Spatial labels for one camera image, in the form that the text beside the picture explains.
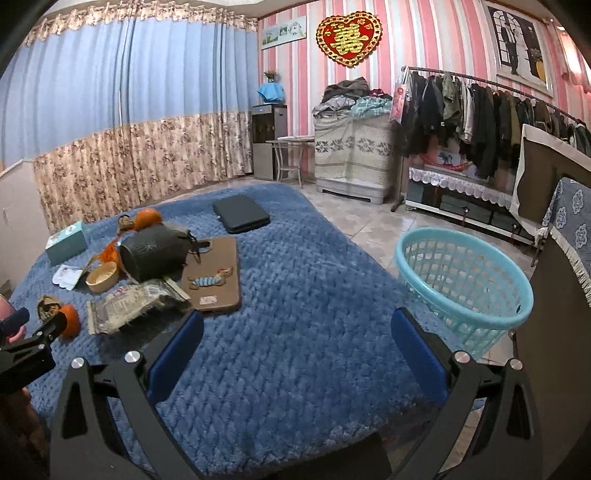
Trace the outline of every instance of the snack package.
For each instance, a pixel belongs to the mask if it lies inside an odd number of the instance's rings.
[[[86,302],[88,331],[91,335],[115,333],[152,309],[165,310],[188,300],[189,295],[170,278],[124,285],[109,293],[104,300]]]

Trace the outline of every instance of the wall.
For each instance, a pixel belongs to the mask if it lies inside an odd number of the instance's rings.
[[[367,59],[350,69],[320,51],[315,33],[324,18],[357,10],[377,15],[384,36]],[[260,20],[259,36],[267,26],[302,15],[308,17],[306,40],[259,53],[261,73],[277,70],[281,75],[280,82],[290,109],[290,135],[307,135],[314,131],[311,110],[320,103],[327,85],[344,79],[363,76],[371,88],[391,92],[401,68],[409,65],[496,80],[493,41],[479,0],[319,0]],[[553,67],[549,74],[553,77],[554,97],[534,94],[589,123],[591,95],[562,79],[564,63],[559,56],[556,31],[544,27],[544,36]],[[516,83],[507,85],[532,93],[529,87]]]

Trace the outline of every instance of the tablet case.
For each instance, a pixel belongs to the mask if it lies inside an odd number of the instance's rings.
[[[201,261],[191,253],[187,255],[180,287],[189,295],[193,308],[199,312],[228,313],[237,310],[241,305],[241,296],[236,239],[218,236],[199,241],[210,242],[210,247],[206,252],[200,249]],[[223,282],[216,282],[221,270],[228,275],[223,276]]]
[[[269,214],[245,195],[218,200],[213,211],[228,233],[249,232],[271,223]]]

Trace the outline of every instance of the storage box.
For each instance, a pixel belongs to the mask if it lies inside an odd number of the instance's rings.
[[[49,237],[45,252],[52,265],[59,265],[86,250],[85,229],[86,225],[80,221]]]

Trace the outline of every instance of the orange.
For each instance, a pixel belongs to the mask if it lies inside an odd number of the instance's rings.
[[[66,329],[61,333],[61,336],[64,338],[74,338],[80,333],[80,317],[78,316],[78,312],[74,306],[69,303],[60,308],[60,312],[62,312],[68,320]]]

